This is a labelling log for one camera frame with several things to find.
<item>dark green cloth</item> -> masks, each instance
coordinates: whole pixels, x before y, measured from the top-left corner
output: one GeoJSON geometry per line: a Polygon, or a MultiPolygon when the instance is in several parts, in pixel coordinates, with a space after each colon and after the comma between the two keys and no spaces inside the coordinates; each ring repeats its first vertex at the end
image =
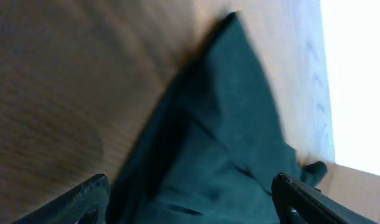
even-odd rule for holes
{"type": "Polygon", "coordinates": [[[315,186],[284,142],[274,99],[230,14],[171,84],[113,186],[108,223],[279,223],[271,183],[315,186]]]}

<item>folded cloth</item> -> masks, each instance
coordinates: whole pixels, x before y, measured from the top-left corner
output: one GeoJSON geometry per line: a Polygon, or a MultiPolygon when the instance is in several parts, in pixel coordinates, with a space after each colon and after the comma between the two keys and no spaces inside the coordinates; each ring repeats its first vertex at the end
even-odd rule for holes
{"type": "Polygon", "coordinates": [[[171,84],[111,191],[107,223],[279,223],[271,183],[314,187],[284,142],[261,64],[230,14],[171,84]]]}

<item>cloth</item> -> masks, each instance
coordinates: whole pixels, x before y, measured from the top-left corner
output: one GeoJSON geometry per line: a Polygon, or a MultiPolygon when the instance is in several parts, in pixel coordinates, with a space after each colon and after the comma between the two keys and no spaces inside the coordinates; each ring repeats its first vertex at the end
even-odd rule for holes
{"type": "Polygon", "coordinates": [[[236,14],[171,84],[112,188],[107,223],[279,223],[271,184],[314,187],[284,142],[261,64],[236,14]]]}

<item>white surface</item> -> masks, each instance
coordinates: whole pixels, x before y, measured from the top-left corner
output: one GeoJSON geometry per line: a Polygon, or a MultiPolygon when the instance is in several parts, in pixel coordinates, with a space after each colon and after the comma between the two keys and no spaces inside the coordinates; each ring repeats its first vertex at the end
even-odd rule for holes
{"type": "Polygon", "coordinates": [[[336,163],[380,175],[380,0],[321,0],[336,163]]]}

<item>fabric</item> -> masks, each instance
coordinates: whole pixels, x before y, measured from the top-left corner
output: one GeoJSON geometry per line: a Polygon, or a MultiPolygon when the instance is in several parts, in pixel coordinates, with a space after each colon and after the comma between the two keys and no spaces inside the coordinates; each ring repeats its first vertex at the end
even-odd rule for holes
{"type": "Polygon", "coordinates": [[[314,187],[284,142],[274,99],[240,20],[230,14],[173,81],[111,191],[107,223],[279,223],[271,184],[314,187]]]}

